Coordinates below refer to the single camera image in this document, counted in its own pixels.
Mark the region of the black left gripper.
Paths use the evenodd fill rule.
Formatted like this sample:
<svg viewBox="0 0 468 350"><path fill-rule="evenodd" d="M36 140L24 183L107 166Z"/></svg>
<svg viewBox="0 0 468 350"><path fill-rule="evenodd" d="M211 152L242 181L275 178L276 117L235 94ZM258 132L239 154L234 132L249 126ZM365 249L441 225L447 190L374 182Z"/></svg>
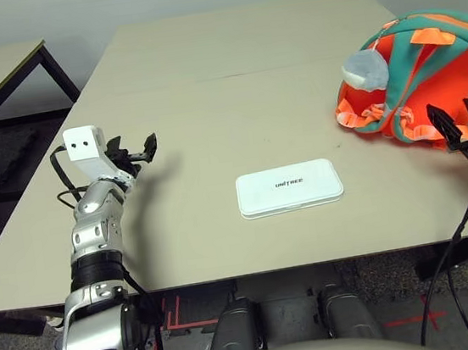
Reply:
<svg viewBox="0 0 468 350"><path fill-rule="evenodd" d="M137 178L137 175L141 172L141 163L150 163L157 151L157 136L155 133L151 133L144 143L144 151L142 153L129 153L124 151L120 147L121 137L115 136L108 140L106 143L106 156L111 162L117 166L120 170L125 171L128 175L133 178Z"/></svg>

